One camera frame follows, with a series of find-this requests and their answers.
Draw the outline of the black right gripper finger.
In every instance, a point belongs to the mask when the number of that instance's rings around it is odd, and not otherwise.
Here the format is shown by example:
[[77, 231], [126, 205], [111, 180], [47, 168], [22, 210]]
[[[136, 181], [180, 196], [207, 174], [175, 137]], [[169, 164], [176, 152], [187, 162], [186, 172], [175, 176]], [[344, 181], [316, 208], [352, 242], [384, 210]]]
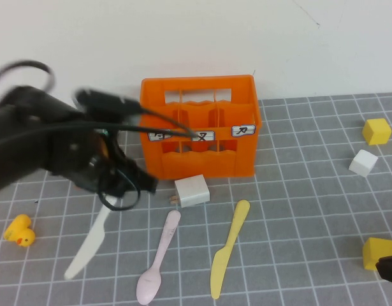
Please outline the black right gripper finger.
[[392, 256], [380, 258], [375, 266], [380, 277], [392, 283]]

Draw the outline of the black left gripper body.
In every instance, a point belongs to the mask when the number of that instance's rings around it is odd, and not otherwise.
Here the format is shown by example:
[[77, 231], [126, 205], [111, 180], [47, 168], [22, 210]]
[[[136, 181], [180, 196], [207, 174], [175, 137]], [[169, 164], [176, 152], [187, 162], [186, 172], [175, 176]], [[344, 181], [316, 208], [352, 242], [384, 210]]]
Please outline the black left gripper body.
[[47, 170], [92, 193], [99, 193], [102, 181], [122, 181], [126, 192], [136, 191], [127, 175], [120, 174], [129, 162], [118, 137], [119, 132], [102, 129], [54, 131], [48, 137]]

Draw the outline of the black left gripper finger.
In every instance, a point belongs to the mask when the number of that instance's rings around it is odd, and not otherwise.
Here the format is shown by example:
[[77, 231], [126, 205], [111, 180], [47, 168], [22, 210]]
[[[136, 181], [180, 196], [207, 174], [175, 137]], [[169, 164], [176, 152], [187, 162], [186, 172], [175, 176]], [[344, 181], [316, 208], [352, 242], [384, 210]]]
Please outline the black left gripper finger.
[[141, 168], [137, 168], [134, 174], [134, 181], [141, 191], [147, 191], [154, 194], [157, 189], [158, 179], [150, 175]]
[[127, 190], [127, 184], [122, 181], [102, 181], [99, 183], [99, 197], [101, 199], [106, 196], [121, 198]]

